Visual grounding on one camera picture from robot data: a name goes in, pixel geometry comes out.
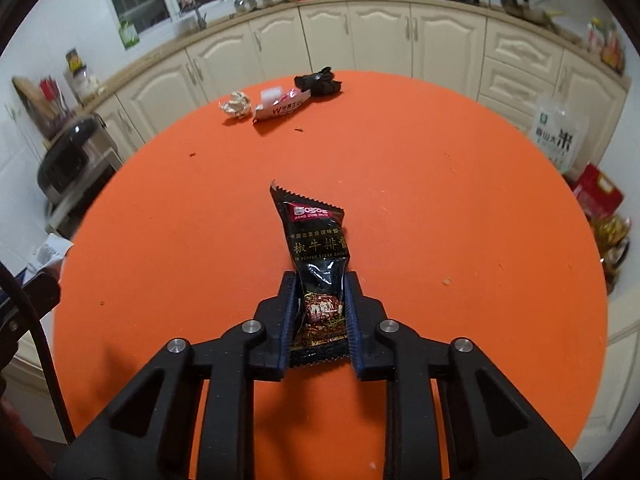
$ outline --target drawer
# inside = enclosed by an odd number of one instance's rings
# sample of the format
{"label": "drawer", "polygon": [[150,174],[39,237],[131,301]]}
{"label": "drawer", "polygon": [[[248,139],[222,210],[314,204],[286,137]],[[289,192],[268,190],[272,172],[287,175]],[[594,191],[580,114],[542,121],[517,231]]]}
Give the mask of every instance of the drawer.
{"label": "drawer", "polygon": [[556,84],[562,47],[539,35],[496,20],[488,20],[484,55],[521,68]]}
{"label": "drawer", "polygon": [[478,102],[481,105],[486,106],[489,110],[493,110],[498,115],[507,119],[513,126],[515,126],[520,131],[528,134],[531,127],[533,126],[533,117],[527,115],[520,110],[516,110],[509,105],[501,103],[500,101],[496,101],[495,99],[491,99],[485,95],[478,96]]}
{"label": "drawer", "polygon": [[552,97],[554,86],[524,70],[485,57],[480,93],[533,116],[538,97]]}

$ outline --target black sauce packet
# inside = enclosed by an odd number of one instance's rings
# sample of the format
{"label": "black sauce packet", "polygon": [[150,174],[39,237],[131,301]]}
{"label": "black sauce packet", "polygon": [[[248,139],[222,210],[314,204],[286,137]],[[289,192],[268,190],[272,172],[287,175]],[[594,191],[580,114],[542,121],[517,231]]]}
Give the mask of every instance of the black sauce packet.
{"label": "black sauce packet", "polygon": [[344,319],[344,273],[349,249],[339,207],[296,195],[275,183],[276,205],[300,280],[300,308],[290,366],[349,354]]}

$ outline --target orange table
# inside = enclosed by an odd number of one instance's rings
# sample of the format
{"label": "orange table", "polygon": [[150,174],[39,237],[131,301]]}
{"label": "orange table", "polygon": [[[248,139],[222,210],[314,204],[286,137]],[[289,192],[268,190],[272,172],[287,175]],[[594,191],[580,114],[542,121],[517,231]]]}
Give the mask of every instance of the orange table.
{"label": "orange table", "polygon": [[[569,188],[522,133],[461,95],[377,73],[338,78],[341,95],[257,126],[201,108],[100,195],[56,309],[76,430],[169,339],[218,337],[276,294],[292,268],[276,179],[345,209],[350,267],[389,316],[424,337],[475,340],[574,445],[600,379],[607,300]],[[270,85],[247,93],[259,100]],[[384,405],[384,385],[357,382],[348,364],[257,383],[258,480],[378,480]]]}

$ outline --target cream cabinet door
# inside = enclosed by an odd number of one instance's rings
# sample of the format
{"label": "cream cabinet door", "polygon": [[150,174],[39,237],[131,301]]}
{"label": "cream cabinet door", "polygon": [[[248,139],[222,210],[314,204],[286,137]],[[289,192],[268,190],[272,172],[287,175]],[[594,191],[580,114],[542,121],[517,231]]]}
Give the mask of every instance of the cream cabinet door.
{"label": "cream cabinet door", "polygon": [[247,23],[191,45],[187,54],[209,101],[264,81]]}
{"label": "cream cabinet door", "polygon": [[300,7],[311,69],[354,70],[347,4]]}
{"label": "cream cabinet door", "polygon": [[498,115],[507,119],[511,124],[513,124],[513,126],[523,133],[528,134],[533,126],[532,116],[527,115],[520,110],[516,110],[516,108],[509,105],[503,104],[500,101],[496,101],[495,99],[491,99],[490,97],[486,97],[481,94],[478,96],[478,102],[489,108],[489,110],[493,110]]}
{"label": "cream cabinet door", "polygon": [[539,35],[497,20],[488,20],[484,54],[556,84],[562,47]]}
{"label": "cream cabinet door", "polygon": [[297,9],[282,10],[249,22],[264,76],[304,75],[311,71],[305,33]]}
{"label": "cream cabinet door", "polygon": [[598,164],[604,155],[625,105],[626,91],[591,63],[565,50],[554,98],[566,103],[571,112],[589,118],[587,136],[572,167],[571,176],[578,176],[589,161]]}
{"label": "cream cabinet door", "polygon": [[115,95],[98,106],[95,113],[107,124],[107,133],[116,143],[118,156],[123,161],[144,145]]}
{"label": "cream cabinet door", "polygon": [[554,86],[524,70],[485,57],[480,93],[533,116],[538,97],[551,97]]}
{"label": "cream cabinet door", "polygon": [[486,18],[412,5],[414,77],[478,98]]}
{"label": "cream cabinet door", "polygon": [[411,77],[412,29],[408,4],[348,4],[357,70]]}
{"label": "cream cabinet door", "polygon": [[145,142],[207,103],[185,51],[161,61],[116,95]]}

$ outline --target metal screw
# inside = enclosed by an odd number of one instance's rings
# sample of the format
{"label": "metal screw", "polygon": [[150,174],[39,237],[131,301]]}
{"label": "metal screw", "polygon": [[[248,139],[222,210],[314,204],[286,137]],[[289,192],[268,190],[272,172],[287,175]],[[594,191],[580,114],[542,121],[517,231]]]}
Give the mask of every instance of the metal screw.
{"label": "metal screw", "polygon": [[380,330],[382,330],[382,332],[393,333],[397,332],[399,329],[400,325],[393,319],[385,319],[380,322]]}
{"label": "metal screw", "polygon": [[255,334],[261,328],[262,324],[256,319],[250,319],[249,321],[242,323],[242,331],[247,332],[248,334]]}
{"label": "metal screw", "polygon": [[166,345],[166,349],[172,354],[179,354],[187,348],[187,342],[184,339],[171,339]]}
{"label": "metal screw", "polygon": [[456,339],[455,343],[453,343],[453,346],[455,346],[456,350],[458,352],[471,352],[474,349],[474,344],[469,341],[469,339],[465,339],[463,337],[461,337],[460,339]]}

